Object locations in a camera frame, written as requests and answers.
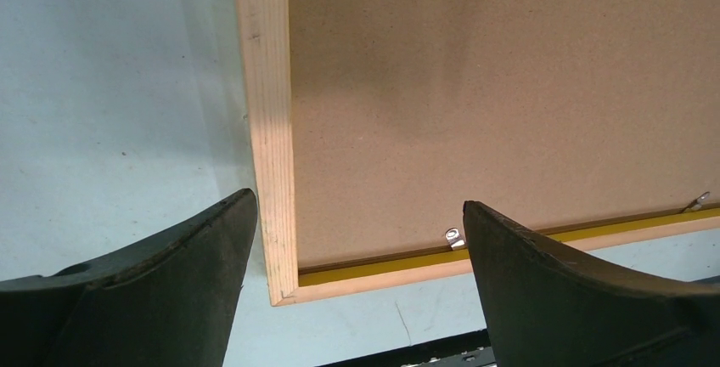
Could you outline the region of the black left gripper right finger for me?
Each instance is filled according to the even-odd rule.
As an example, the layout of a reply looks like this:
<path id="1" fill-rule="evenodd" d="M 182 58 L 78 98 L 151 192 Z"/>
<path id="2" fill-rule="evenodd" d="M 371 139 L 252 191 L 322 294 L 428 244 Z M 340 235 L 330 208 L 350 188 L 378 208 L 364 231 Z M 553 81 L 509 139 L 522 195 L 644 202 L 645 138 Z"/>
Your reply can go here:
<path id="1" fill-rule="evenodd" d="M 479 201 L 463 222 L 498 365 L 718 365 L 717 286 L 607 262 Z"/>

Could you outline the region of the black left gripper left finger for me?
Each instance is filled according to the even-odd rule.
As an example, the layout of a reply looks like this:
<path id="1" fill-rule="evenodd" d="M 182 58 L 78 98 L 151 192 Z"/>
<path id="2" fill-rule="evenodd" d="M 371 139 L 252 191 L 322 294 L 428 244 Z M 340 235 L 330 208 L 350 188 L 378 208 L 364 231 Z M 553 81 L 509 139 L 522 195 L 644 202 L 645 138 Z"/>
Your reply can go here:
<path id="1" fill-rule="evenodd" d="M 3 281 L 2 365 L 222 365 L 257 218 L 242 189 L 117 251 Z"/>

